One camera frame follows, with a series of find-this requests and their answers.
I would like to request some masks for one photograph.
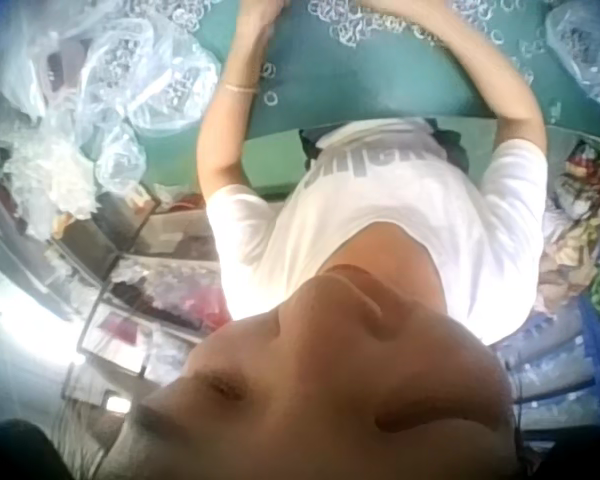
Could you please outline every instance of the white t-shirt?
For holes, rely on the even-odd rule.
[[[207,215],[233,319],[274,308],[357,232],[391,222],[429,251],[452,318],[485,344],[519,328],[536,298],[546,158],[507,141],[478,189],[430,133],[403,120],[343,127],[279,213],[245,186],[216,192]]]

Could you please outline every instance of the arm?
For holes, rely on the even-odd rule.
[[[222,80],[198,137],[198,181],[206,200],[227,185],[249,185],[242,146],[272,26],[284,5],[284,0],[242,0]]]
[[[544,120],[533,92],[509,60],[447,7],[446,0],[363,3],[420,24],[446,45],[498,119],[495,147],[519,138],[534,143],[546,154]]]

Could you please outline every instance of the person's left arm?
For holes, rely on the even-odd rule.
[[[287,0],[242,0],[222,80],[200,127],[198,181],[206,200],[229,185],[249,186],[241,164],[249,114],[273,24]]]

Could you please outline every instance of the hand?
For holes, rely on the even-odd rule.
[[[236,32],[241,35],[269,37],[276,19],[290,0],[241,0]]]
[[[420,23],[431,14],[449,10],[450,0],[358,0],[358,3],[372,10]]]

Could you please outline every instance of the person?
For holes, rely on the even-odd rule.
[[[497,117],[480,187],[446,161],[426,122],[362,122],[320,139],[320,157],[276,213],[240,156],[285,1],[242,0],[197,147],[236,321],[134,407],[96,478],[520,473],[512,392],[488,345],[522,325],[535,298],[541,111],[445,0],[363,4],[438,37]]]

